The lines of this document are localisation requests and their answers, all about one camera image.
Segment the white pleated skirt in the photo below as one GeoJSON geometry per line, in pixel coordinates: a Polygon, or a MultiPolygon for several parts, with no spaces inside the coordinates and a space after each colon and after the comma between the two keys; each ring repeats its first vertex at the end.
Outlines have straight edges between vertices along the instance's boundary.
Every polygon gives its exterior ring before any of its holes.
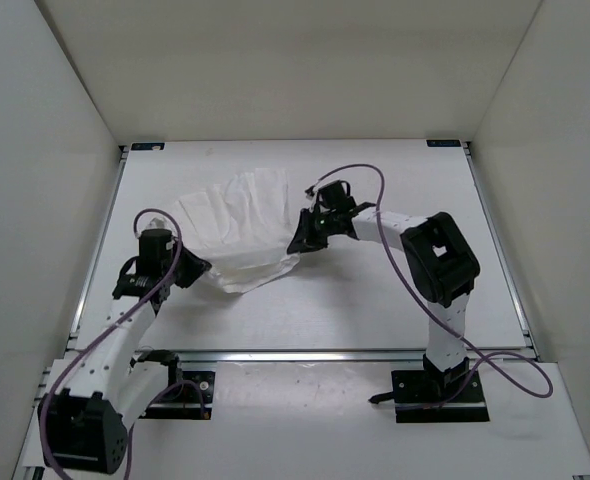
{"type": "Polygon", "coordinates": [[[285,170],[259,168],[171,205],[184,245],[211,263],[207,284],[243,294],[294,269],[300,256],[287,252],[295,233],[288,187],[285,170]]]}

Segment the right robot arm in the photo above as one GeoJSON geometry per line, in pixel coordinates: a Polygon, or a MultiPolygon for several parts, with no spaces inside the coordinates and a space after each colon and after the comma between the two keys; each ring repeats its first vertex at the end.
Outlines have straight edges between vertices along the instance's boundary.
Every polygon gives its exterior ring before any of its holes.
{"type": "Polygon", "coordinates": [[[463,336],[466,308],[480,264],[454,218],[446,212],[409,216],[357,203],[348,182],[309,187],[312,201],[300,211],[289,254],[328,247],[328,238],[344,235],[372,241],[404,253],[420,304],[430,312],[429,340],[423,357],[424,391],[435,400],[455,393],[469,371],[463,336]]]}

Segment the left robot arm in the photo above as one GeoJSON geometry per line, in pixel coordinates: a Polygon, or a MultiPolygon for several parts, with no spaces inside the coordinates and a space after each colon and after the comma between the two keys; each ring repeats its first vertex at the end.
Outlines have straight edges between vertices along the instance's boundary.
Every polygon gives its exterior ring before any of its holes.
{"type": "Polygon", "coordinates": [[[140,233],[138,254],[125,262],[99,336],[73,359],[38,406],[40,443],[48,467],[111,475],[131,462],[131,430],[159,397],[183,389],[178,357],[139,354],[140,340],[173,288],[186,289],[211,268],[172,231],[140,233]]]}

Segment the left blue corner label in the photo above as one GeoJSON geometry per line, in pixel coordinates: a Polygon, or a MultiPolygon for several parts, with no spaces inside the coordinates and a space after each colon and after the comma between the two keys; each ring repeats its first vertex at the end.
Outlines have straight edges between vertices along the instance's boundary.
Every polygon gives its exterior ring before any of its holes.
{"type": "Polygon", "coordinates": [[[130,146],[131,151],[162,151],[164,148],[164,142],[135,142],[130,146]]]}

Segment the blue corner label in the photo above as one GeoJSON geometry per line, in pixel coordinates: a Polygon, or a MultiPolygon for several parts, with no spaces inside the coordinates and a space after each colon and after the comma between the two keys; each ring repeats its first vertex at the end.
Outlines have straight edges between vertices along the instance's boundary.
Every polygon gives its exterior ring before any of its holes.
{"type": "Polygon", "coordinates": [[[135,142],[130,146],[131,151],[162,151],[164,148],[164,142],[135,142]]]}
{"type": "Polygon", "coordinates": [[[427,139],[429,148],[460,148],[461,142],[456,139],[427,139]]]}

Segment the right blue corner label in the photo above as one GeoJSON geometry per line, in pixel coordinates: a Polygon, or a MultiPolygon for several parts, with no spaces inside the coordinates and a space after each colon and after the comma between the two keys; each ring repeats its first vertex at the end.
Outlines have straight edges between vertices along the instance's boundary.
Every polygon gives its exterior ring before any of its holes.
{"type": "Polygon", "coordinates": [[[456,139],[427,139],[429,148],[460,148],[461,142],[456,139]]]}

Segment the aluminium front rail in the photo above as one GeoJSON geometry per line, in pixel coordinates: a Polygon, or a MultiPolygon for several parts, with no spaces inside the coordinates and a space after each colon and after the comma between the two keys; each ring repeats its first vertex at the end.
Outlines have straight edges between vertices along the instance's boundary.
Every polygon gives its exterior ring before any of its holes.
{"type": "Polygon", "coordinates": [[[421,361],[423,350],[178,350],[183,362],[190,363],[259,363],[259,362],[405,362],[421,361]]]}

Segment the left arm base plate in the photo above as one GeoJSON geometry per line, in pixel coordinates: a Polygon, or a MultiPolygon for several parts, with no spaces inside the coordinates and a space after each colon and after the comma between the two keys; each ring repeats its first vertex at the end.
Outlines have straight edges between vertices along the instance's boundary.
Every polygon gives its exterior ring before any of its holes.
{"type": "Polygon", "coordinates": [[[208,421],[212,418],[216,372],[185,370],[182,375],[184,383],[150,405],[141,419],[208,421]]]}

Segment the aluminium left side rail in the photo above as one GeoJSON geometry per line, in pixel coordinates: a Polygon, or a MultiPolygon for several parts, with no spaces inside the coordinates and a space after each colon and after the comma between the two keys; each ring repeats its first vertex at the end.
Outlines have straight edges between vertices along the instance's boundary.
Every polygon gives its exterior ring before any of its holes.
{"type": "Polygon", "coordinates": [[[82,290],[81,290],[81,293],[79,295],[79,298],[78,298],[78,301],[77,301],[77,304],[75,307],[74,315],[73,315],[71,326],[69,329],[69,334],[68,334],[68,337],[67,337],[66,343],[65,343],[65,350],[66,351],[68,351],[70,349],[70,344],[74,340],[76,340],[78,337],[80,323],[83,318],[84,311],[86,309],[91,286],[92,286],[95,272],[96,272],[96,269],[98,266],[99,257],[101,255],[103,244],[104,244],[104,241],[105,241],[105,238],[107,235],[111,216],[112,216],[112,213],[114,210],[114,205],[115,205],[115,202],[117,199],[121,180],[122,180],[122,177],[124,174],[126,161],[127,161],[127,158],[128,158],[129,152],[130,152],[129,145],[120,145],[119,148],[120,148],[120,158],[119,158],[119,162],[118,162],[116,178],[115,178],[112,190],[111,190],[111,194],[110,194],[110,197],[108,200],[107,207],[105,209],[105,212],[102,217],[102,221],[100,223],[100,230],[99,230],[99,233],[98,233],[98,236],[96,239],[94,250],[93,250],[91,258],[90,258],[90,263],[89,263],[88,269],[86,271],[86,275],[84,277],[84,282],[82,284],[82,290]]]}

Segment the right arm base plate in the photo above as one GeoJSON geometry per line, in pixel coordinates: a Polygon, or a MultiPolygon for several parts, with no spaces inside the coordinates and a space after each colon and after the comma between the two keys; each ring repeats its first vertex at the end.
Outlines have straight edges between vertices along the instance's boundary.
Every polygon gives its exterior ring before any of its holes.
{"type": "Polygon", "coordinates": [[[397,423],[485,423],[490,421],[479,373],[439,392],[422,370],[391,372],[392,390],[375,394],[372,405],[392,402],[397,423]]]}

